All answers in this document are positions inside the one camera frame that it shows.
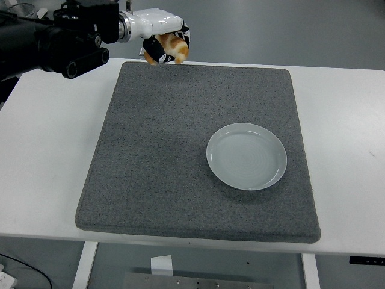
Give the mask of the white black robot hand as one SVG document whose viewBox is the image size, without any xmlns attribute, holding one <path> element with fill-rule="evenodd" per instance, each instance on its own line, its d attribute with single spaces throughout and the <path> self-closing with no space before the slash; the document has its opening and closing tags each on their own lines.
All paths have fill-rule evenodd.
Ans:
<svg viewBox="0 0 385 289">
<path fill-rule="evenodd" d="M 143 39 L 143 56 L 151 64 L 183 63 L 189 56 L 190 31 L 179 16 L 159 8 L 120 12 L 120 41 Z"/>
</svg>

